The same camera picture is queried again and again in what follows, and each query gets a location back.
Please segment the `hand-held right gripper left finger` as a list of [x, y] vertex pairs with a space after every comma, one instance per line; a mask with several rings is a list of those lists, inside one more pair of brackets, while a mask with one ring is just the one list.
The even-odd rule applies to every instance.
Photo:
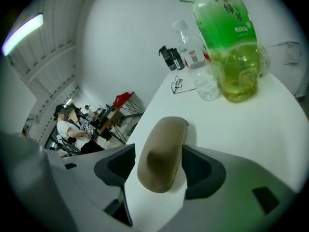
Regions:
[[61, 158], [47, 151], [57, 187], [79, 227], [132, 227], [124, 185], [135, 165], [135, 146]]

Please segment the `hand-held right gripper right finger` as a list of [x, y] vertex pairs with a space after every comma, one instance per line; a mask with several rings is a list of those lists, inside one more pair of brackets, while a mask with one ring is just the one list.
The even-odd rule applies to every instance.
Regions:
[[223, 152], [185, 145], [187, 179], [183, 207], [171, 232], [261, 232], [268, 230], [295, 193], [258, 163]]

